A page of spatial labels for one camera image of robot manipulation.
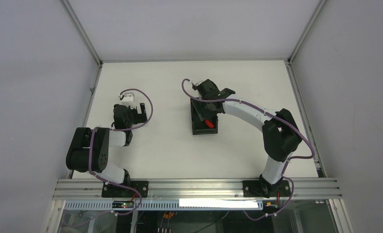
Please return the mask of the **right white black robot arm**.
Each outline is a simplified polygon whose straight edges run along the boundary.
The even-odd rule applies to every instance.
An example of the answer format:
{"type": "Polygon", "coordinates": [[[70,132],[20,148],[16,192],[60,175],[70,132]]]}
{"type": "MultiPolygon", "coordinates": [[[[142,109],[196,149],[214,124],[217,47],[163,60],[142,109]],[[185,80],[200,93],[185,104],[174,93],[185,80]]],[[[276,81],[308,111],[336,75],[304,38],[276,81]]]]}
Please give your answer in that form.
{"type": "Polygon", "coordinates": [[[255,193],[261,197],[270,197],[283,180],[289,156],[302,141],[291,112],[284,108],[268,111],[239,100],[235,91],[229,88],[219,90],[210,79],[191,85],[199,95],[197,98],[191,97],[191,103],[200,121],[207,121],[218,114],[227,114],[245,121],[262,133],[268,158],[255,193]]]}

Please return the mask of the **red handled screwdriver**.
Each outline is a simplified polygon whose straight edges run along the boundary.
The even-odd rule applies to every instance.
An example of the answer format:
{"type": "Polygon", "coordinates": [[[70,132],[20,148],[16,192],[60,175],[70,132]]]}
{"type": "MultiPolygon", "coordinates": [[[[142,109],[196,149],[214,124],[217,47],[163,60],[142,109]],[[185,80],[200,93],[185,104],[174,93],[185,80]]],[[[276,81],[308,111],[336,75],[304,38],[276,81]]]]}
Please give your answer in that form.
{"type": "Polygon", "coordinates": [[[205,124],[210,129],[215,128],[215,125],[210,120],[208,120],[208,119],[205,120],[205,124]]]}

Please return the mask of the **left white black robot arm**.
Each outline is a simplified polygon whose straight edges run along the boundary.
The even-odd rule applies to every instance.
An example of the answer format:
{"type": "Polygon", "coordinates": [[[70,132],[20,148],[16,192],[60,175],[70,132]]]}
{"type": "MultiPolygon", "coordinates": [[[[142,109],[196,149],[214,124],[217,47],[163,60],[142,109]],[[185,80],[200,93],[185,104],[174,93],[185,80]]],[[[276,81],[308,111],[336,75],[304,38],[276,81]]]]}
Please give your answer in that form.
{"type": "Polygon", "coordinates": [[[67,168],[100,176],[106,183],[130,187],[129,172],[109,162],[109,148],[129,146],[133,138],[133,126],[147,122],[145,104],[140,103],[139,107],[140,112],[137,107],[128,104],[115,104],[113,129],[78,127],[66,155],[67,168]]]}

